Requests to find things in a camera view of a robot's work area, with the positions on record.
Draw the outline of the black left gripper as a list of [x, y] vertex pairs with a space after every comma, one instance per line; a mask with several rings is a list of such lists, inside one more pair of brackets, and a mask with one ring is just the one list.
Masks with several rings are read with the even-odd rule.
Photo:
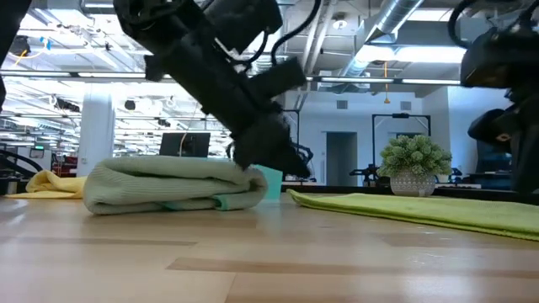
[[307, 178], [311, 171], [292, 145], [290, 125], [272, 98], [295, 87], [295, 60], [283, 61], [248, 77], [236, 66], [251, 67], [223, 49], [225, 40], [213, 28], [144, 29], [146, 79], [159, 82], [168, 74], [193, 96], [206, 114], [225, 125], [234, 140], [232, 160], [242, 169], [258, 164]]

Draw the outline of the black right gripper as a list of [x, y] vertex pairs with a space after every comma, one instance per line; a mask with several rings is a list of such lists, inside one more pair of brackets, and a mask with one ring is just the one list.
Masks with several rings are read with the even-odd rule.
[[511, 189], [521, 194], [538, 190], [538, 90], [510, 88], [506, 109], [491, 109], [476, 118], [468, 135], [512, 156]]

